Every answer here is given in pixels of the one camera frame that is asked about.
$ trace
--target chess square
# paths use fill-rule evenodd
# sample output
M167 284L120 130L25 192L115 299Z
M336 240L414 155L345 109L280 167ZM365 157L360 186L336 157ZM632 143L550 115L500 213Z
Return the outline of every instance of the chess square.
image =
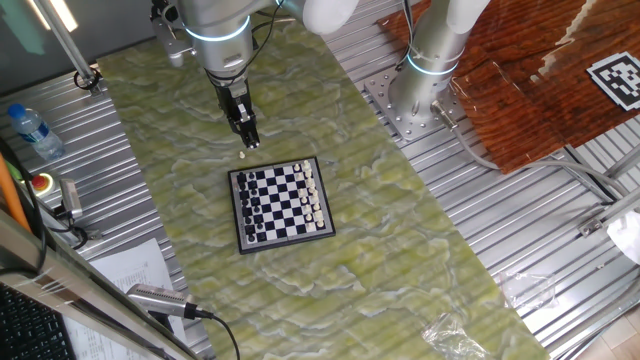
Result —
M267 241L275 240L278 238L278 234L276 233L275 230L267 231L266 234L267 234Z
M625 110L640 109L640 61L628 52L614 54L587 69L591 79Z

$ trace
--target red button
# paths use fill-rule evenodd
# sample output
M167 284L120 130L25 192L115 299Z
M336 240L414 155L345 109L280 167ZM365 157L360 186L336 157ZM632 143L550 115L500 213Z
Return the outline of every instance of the red button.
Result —
M33 185L35 190L42 191L49 185L49 180L44 176L36 175L33 177L33 180L31 180L31 185Z

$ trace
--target transparent plastic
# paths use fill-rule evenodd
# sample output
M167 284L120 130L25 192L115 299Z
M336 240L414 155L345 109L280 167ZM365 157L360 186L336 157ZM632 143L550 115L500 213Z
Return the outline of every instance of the transparent plastic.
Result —
M500 273L500 288L514 309L540 309L557 305L553 274Z
M467 336L458 315L440 315L421 335L446 360L492 359L482 346Z
M24 116L11 119L11 126L43 159L50 161L64 155L64 144L37 111L25 109Z

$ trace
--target orange object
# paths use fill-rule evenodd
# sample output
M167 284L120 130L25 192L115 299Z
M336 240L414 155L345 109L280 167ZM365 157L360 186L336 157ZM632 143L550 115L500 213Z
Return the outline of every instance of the orange object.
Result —
M49 186L49 180L44 176L36 175L33 177L33 180L31 180L31 185L34 190L42 191Z
M18 192L16 191L16 187L13 184L13 179L11 178L11 174L9 173L9 168L4 162L4 157L2 157L1 154L0 189L2 189L4 197L7 200L7 205L9 206L9 212L11 213L11 216L18 222L18 224L27 229L27 231L31 232L31 228L29 227L29 223L27 222L27 217L24 215L22 205L20 204Z

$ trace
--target chess board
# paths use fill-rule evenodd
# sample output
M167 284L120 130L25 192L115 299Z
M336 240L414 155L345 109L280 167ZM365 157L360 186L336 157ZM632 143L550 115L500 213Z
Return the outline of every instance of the chess board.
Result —
M336 234L317 159L229 172L240 254Z

